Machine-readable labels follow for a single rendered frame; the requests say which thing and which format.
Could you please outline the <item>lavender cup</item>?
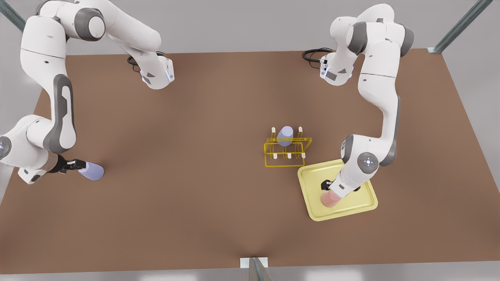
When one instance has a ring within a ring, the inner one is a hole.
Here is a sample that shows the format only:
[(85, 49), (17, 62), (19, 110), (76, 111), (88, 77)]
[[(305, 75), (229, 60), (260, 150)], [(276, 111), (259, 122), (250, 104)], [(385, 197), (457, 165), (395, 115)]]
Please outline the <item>lavender cup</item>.
[(284, 126), (277, 135), (277, 142), (280, 146), (286, 147), (291, 145), (293, 137), (293, 128), (290, 126)]
[(93, 162), (86, 162), (85, 167), (87, 167), (87, 171), (79, 171), (79, 173), (89, 180), (99, 180), (105, 174), (105, 169)]

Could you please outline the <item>pink cup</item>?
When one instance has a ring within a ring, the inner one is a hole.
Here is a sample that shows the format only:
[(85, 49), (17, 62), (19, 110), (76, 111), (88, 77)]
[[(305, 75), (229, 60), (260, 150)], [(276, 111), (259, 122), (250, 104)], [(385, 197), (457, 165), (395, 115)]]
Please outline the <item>pink cup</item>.
[(320, 202), (328, 208), (337, 205), (340, 200), (341, 198), (331, 190), (323, 192), (320, 196)]

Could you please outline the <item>yellow tray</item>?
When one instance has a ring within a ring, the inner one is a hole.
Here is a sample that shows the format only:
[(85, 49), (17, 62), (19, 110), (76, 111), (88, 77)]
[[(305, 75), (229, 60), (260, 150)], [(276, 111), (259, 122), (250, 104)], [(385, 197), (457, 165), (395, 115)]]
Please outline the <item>yellow tray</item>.
[(320, 184), (325, 180), (333, 180), (343, 166), (342, 160), (338, 159), (306, 165), (298, 169), (302, 195), (312, 220), (320, 222), (377, 208), (377, 197), (369, 180), (363, 183), (358, 191), (350, 192), (331, 208), (321, 203), (320, 196), (324, 191), (320, 188)]

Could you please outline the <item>silver frame post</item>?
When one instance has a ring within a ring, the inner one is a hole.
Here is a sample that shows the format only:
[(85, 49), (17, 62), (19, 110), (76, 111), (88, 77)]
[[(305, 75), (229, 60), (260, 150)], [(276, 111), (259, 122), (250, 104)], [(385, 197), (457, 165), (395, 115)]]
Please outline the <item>silver frame post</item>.
[(5, 0), (0, 0), (0, 12), (21, 32), (24, 31), (26, 23), (25, 19), (22, 18)]
[(248, 281), (273, 281), (267, 271), (268, 257), (240, 258), (240, 268), (248, 269)]
[(427, 52), (430, 54), (443, 53), (493, 1), (477, 0), (434, 47), (427, 48)]

